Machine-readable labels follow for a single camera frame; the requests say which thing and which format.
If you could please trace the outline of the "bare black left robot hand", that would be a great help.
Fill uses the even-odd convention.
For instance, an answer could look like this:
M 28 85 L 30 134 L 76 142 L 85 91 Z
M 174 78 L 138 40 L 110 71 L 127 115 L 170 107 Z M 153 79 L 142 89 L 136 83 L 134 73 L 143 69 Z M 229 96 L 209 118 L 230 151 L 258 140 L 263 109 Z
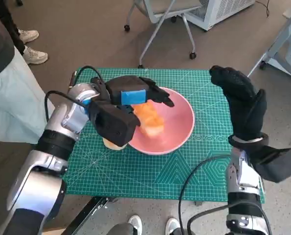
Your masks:
M 156 85 L 155 81 L 146 77 L 135 75 L 116 77 L 106 82 L 106 88 L 113 105 L 137 105 L 151 100 L 174 107 L 169 94 Z

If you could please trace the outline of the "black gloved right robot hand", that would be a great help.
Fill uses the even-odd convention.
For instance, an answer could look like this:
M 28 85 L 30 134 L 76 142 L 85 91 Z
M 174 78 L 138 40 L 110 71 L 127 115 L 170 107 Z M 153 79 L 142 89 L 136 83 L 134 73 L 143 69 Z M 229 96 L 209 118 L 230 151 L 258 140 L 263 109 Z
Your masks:
M 243 141 L 261 138 L 267 110 L 265 90 L 256 91 L 246 75 L 230 67 L 214 65 L 209 73 L 228 101 L 233 135 Z

